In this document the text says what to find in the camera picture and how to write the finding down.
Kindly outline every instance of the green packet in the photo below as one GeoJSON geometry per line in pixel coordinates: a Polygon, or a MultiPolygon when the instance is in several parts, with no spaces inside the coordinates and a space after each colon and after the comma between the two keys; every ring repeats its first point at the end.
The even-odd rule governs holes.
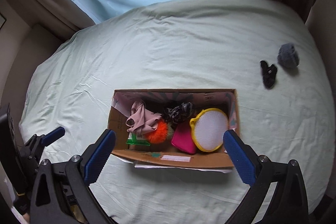
{"type": "Polygon", "coordinates": [[[145,139],[144,136],[137,136],[134,133],[128,134],[127,144],[139,144],[139,145],[147,145],[150,146],[151,144],[145,139]]]}

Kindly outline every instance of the cardboard box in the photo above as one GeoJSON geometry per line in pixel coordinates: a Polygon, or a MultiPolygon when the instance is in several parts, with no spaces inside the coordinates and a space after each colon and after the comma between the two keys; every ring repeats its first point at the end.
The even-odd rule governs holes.
{"type": "Polygon", "coordinates": [[[223,146],[212,153],[198,151],[195,155],[189,155],[177,150],[170,144],[170,141],[148,147],[128,145],[126,143],[128,126],[125,123],[130,116],[132,104],[137,98],[142,98],[148,109],[149,104],[162,106],[170,101],[192,102],[196,107],[203,109],[208,107],[226,108],[224,112],[227,113],[229,118],[229,129],[234,129],[239,135],[238,104],[235,89],[115,90],[108,121],[108,128],[112,129],[117,137],[112,154],[131,162],[193,169],[233,167],[233,163],[223,146]]]}

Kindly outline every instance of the white label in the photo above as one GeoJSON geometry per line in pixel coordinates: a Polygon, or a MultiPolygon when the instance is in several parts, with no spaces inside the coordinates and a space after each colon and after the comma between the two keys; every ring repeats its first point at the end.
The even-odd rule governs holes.
{"type": "Polygon", "coordinates": [[[191,157],[163,155],[161,159],[162,160],[189,162],[191,157]]]}
{"type": "Polygon", "coordinates": [[[141,141],[145,141],[145,140],[146,140],[146,138],[145,138],[144,135],[137,135],[137,136],[136,136],[136,139],[137,139],[137,140],[141,140],[141,141]]]}

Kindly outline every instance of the sticker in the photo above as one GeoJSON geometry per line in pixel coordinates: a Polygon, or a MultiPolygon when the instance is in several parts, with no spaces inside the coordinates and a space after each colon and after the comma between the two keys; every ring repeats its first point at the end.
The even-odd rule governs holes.
{"type": "Polygon", "coordinates": [[[154,158],[158,158],[158,157],[160,157],[161,156],[161,153],[159,152],[159,153],[157,153],[157,152],[152,152],[152,157],[154,157],[154,158]]]}
{"type": "Polygon", "coordinates": [[[162,160],[190,162],[191,157],[163,155],[162,160]]]}

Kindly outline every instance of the round scrub brush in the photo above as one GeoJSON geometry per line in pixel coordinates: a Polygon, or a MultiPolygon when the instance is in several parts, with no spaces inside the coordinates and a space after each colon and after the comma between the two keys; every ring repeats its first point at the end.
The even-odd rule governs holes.
{"type": "Polygon", "coordinates": [[[212,152],[220,148],[224,132],[228,130],[227,115],[218,108],[202,110],[189,124],[193,141],[203,152],[212,152]]]}
{"type": "Polygon", "coordinates": [[[167,134],[168,124],[163,119],[160,119],[157,122],[157,129],[144,134],[144,137],[150,143],[157,144],[164,142],[167,139],[167,134]]]}

